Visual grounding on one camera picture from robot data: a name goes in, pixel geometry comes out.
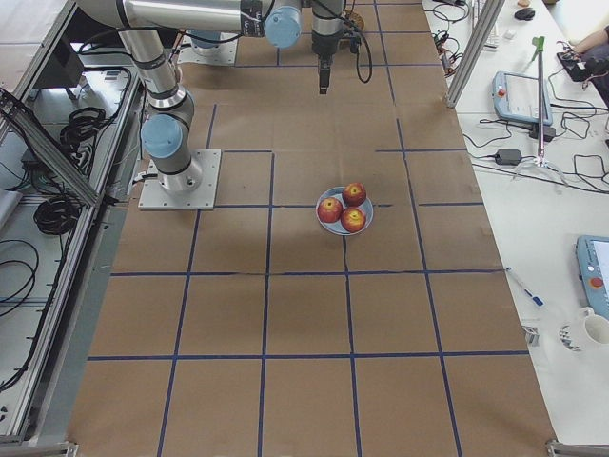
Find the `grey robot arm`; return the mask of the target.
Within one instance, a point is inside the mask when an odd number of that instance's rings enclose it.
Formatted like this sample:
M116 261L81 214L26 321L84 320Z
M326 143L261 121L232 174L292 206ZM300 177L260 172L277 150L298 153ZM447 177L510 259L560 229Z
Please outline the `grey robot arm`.
M127 30L119 36L145 84L150 115L140 136L161 188L171 193L196 189L203 172L187 144L194 115L191 95L179 83L156 30Z
M237 37L264 37L277 49L293 46L303 28L302 9L312 9L312 51L318 56L319 93L329 89L333 56L344 36L343 1L79 1L92 19L116 29L143 78L153 104L172 107L184 90L177 82L159 29Z

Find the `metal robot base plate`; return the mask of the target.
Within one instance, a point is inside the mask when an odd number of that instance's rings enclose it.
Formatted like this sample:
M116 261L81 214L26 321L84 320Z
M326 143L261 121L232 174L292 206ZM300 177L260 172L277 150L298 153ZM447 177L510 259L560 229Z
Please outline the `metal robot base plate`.
M220 149L196 149L189 167L176 175L159 171L149 161L138 208L141 210L213 210L221 168Z

